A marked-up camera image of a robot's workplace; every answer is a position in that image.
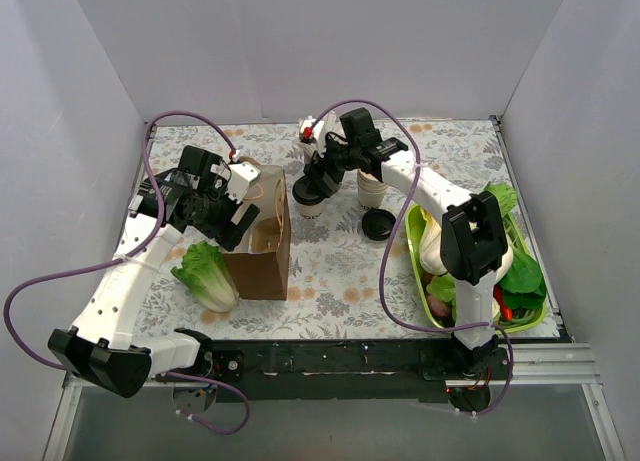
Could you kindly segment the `brown pulp cup carrier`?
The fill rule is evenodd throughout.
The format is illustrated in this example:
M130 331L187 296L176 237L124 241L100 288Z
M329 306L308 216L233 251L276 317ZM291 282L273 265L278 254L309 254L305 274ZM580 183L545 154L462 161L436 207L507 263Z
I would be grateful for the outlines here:
M254 254L275 251L281 239L281 223L276 217L259 221L251 234L251 249Z

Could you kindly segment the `brown paper bag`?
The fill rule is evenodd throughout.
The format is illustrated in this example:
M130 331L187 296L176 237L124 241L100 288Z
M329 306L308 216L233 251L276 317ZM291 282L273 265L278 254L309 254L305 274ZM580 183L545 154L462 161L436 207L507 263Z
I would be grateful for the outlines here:
M243 197L240 213L246 214L251 205L260 212L239 245L225 252L223 259L241 298L284 301L291 241L284 169L248 156L240 157L239 164L257 176Z

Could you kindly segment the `black coffee cup lid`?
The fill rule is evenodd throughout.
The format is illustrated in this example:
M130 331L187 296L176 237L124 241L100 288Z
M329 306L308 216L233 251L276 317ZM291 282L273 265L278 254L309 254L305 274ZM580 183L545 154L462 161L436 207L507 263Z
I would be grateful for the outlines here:
M294 183L292 195L294 200L303 206L316 206L324 200L307 176L302 176Z

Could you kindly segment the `white paper coffee cup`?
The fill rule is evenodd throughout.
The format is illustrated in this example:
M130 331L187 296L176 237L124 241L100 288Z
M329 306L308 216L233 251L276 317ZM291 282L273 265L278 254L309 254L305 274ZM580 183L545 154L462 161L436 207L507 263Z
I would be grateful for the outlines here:
M318 204L307 205L298 203L297 204L298 211L300 215L305 219L314 219L320 216L324 210L324 202L321 201Z

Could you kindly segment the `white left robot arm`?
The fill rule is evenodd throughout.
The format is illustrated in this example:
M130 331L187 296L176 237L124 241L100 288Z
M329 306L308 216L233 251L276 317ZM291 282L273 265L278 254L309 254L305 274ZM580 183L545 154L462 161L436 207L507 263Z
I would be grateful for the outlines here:
M75 376L123 398L157 375L176 370L193 381L213 369L210 340L189 329L160 338L135 338L134 325L167 254L188 227L233 250L260 212L245 200L260 170L224 161L194 146L176 167L143 179L108 268L68 330L56 329L48 347Z

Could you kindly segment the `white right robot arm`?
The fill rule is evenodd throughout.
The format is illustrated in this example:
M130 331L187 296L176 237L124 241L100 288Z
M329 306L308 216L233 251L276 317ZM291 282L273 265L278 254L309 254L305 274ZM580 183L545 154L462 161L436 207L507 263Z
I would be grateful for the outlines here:
M452 354L454 370L475 378L489 365L484 349L495 342L493 287L508 251L496 197L474 194L422 166L412 140L384 139L368 110L358 108L340 118L337 135L326 115L307 118L299 140L314 147L296 187L313 202L336 194L345 172L361 170L397 189L424 208L441 228L440 258L455 280L456 324L451 331L463 346Z

